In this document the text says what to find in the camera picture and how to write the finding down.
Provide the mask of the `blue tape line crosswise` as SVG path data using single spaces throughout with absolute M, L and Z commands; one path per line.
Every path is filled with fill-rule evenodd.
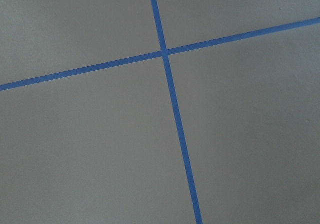
M 313 18 L 313 19 L 308 19 L 308 20 L 273 26 L 273 27 L 269 27 L 269 28 L 263 28 L 263 29 L 259 29 L 259 30 L 249 31 L 249 32 L 245 32 L 245 33 L 230 35 L 230 36 L 226 36 L 226 37 L 211 39 L 211 40 L 192 43 L 192 44 L 183 45 L 183 46 L 178 46 L 178 47 L 174 47 L 174 48 L 169 48 L 167 50 L 167 53 L 169 55 L 173 55 L 173 54 L 178 54 L 178 53 L 187 52 L 187 51 L 191 51 L 191 50 L 202 49 L 202 48 L 206 48 L 206 47 L 210 47 L 210 46 L 221 45 L 224 43 L 239 41 L 239 40 L 243 40 L 243 39 L 249 39 L 249 38 L 258 37 L 258 36 L 262 36 L 262 35 L 268 35 L 268 34 L 272 34 L 272 33 L 276 33 L 276 32 L 282 32 L 282 31 L 286 31 L 286 30 L 316 25 L 316 24 L 320 23 L 319 20 L 320 20 L 319 17 L 317 17 L 317 18 Z M 51 81 L 51 80 L 55 80 L 55 79 L 61 79 L 61 78 L 69 77 L 69 76 L 75 76 L 75 75 L 80 75 L 80 74 L 84 74 L 84 73 L 88 73 L 88 72 L 94 72 L 94 71 L 107 69 L 107 68 L 111 68 L 111 67 L 116 67 L 116 66 L 126 65 L 126 64 L 130 64 L 130 63 L 140 62 L 140 61 L 144 61 L 144 60 L 154 59 L 154 58 L 158 58 L 161 56 L 162 56 L 161 51 L 150 52 L 150 53 L 146 53 L 146 54 L 142 54 L 142 55 L 127 57 L 127 58 L 108 61 L 108 62 L 104 62 L 104 63 L 100 63 L 100 64 L 89 65 L 89 66 L 75 68 L 75 69 L 66 70 L 66 71 L 62 71 L 62 72 L 57 72 L 57 73 L 52 73 L 52 74 L 48 74 L 48 75 L 43 75 L 43 76 L 33 77 L 33 78 L 29 78 L 29 79 L 14 81 L 14 82 L 6 83 L 6 84 L 1 84 L 0 90 L 4 91 L 4 90 L 9 90 L 9 89 L 14 89 L 14 88 L 22 87 L 22 86 L 28 86 L 28 85 L 47 82 L 47 81 Z

